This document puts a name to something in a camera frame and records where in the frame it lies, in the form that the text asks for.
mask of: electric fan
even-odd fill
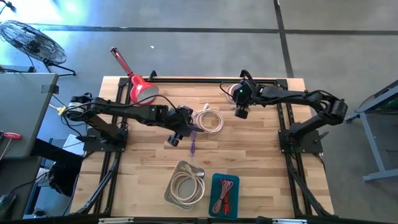
[[[10,8],[12,12],[17,12],[17,8],[15,8],[15,6],[13,6],[11,2],[6,2],[5,0],[0,0],[0,2],[3,2],[5,4],[5,6],[0,10],[0,14],[6,7]]]
[[[59,76],[76,75],[75,71],[60,66],[67,60],[65,51],[54,40],[39,30],[18,21],[7,20],[0,24],[3,38],[12,46],[49,66],[56,66],[72,73]]]

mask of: purple object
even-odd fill
[[[195,138],[197,137],[197,132],[192,131],[192,143],[191,143],[191,156],[192,158],[195,155]]]

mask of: mounting plate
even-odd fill
[[[299,146],[293,146],[287,137],[289,130],[279,130],[279,144],[282,153],[322,153],[322,144],[319,139],[319,132],[314,130],[304,136]]]
[[[123,152],[126,147],[127,134],[128,130],[124,129],[121,131],[121,135],[124,139],[123,141],[119,144],[105,144],[101,143],[100,132],[94,128],[89,128],[87,130],[87,136],[95,136],[95,140],[85,141],[83,150],[87,152]]]

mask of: yellow clip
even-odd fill
[[[61,114],[66,110],[66,106],[63,106],[63,107],[61,107],[61,108],[57,108],[57,111],[58,111],[58,115],[60,115],[61,116]]]

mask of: red tool handle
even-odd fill
[[[113,56],[116,58],[116,60],[119,62],[120,66],[122,66],[124,71],[131,78],[134,74],[132,73],[132,71],[131,71],[129,65],[127,64],[127,62],[124,60],[122,55],[119,53],[118,49],[116,47],[112,47],[111,48],[111,52],[112,52]]]
[[[20,139],[22,139],[22,136],[20,134],[17,134],[17,133],[4,133],[4,137],[12,139],[12,140],[20,140]]]

